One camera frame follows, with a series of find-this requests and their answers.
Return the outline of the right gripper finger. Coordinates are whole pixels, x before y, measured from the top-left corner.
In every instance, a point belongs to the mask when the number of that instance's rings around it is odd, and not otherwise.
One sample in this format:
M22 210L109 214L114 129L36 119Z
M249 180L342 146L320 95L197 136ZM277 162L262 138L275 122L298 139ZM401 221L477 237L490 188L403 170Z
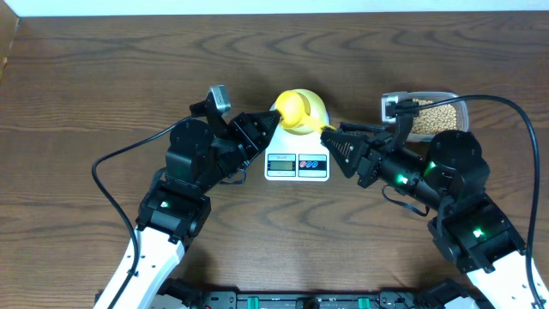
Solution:
M339 130L342 132L365 132L365 133L381 133L388 129L387 125L379 124L352 124L352 123L340 123Z
M325 130L321 135L322 145L328 149L345 177L355 173L364 179L369 161L366 159L369 143L366 134L350 133L343 130Z

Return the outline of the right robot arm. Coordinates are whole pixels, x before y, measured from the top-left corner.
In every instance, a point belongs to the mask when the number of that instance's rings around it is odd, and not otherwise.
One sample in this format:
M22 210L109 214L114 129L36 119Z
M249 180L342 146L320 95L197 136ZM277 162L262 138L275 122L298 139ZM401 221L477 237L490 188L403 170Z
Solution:
M378 180L436 211L433 242L495 308L546 308L548 290L523 239L486 193L490 168L473 134L435 135L426 156L406 148L410 130L342 124L325 129L321 143L343 174L367 188Z

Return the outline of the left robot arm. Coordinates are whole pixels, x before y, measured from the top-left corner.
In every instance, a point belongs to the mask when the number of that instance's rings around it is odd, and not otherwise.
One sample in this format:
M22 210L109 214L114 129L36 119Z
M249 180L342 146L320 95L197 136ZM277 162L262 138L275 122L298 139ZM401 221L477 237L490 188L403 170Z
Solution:
M117 270L95 302L97 308L146 308L211 212L207 192L234 184L270 144L281 120L277 111L242 112L226 121L217 112L194 112L166 129L166 164L153 176L138 216L130 221L112 196L130 242Z

